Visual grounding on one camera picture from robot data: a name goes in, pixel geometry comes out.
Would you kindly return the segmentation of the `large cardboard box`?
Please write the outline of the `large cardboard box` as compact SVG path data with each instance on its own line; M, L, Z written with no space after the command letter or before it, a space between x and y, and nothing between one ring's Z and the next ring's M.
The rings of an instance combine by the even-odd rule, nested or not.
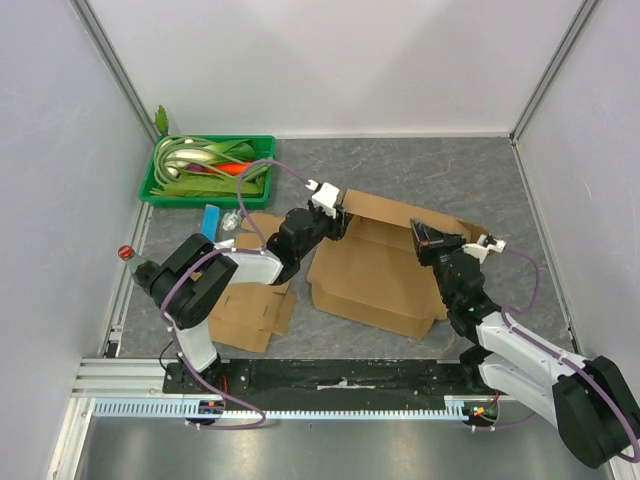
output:
M445 320L433 270L420 265L410 220L477 241L478 224L418 206L349 189L343 206L352 218L344 237L317 247L307 281L314 307L393 333L423 338Z

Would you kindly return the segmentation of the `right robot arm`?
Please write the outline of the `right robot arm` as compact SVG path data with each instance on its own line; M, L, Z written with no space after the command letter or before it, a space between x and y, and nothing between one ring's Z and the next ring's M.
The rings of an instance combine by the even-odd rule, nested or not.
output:
M639 461L639 405L610 359L571 353L516 320L521 310L500 306L485 292L482 265L507 250L489 234L470 242L414 218L419 263L432 269L448 319L473 343L462 357L458 381L467 392L487 387L507 394L544 418L565 447L597 469L614 457Z

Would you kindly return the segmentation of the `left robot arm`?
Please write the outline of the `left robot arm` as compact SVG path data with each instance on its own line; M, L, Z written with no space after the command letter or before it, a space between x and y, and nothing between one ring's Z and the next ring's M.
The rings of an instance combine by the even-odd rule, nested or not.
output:
M185 382L208 393L219 382L219 355L206 317L224 290L235 284L278 286L300 270L302 259L324 239L344 237L352 215L339 205L335 214L309 205L290 210L263 249L216 248L203 234L187 238L162 264L145 260L134 280L161 310L181 362Z

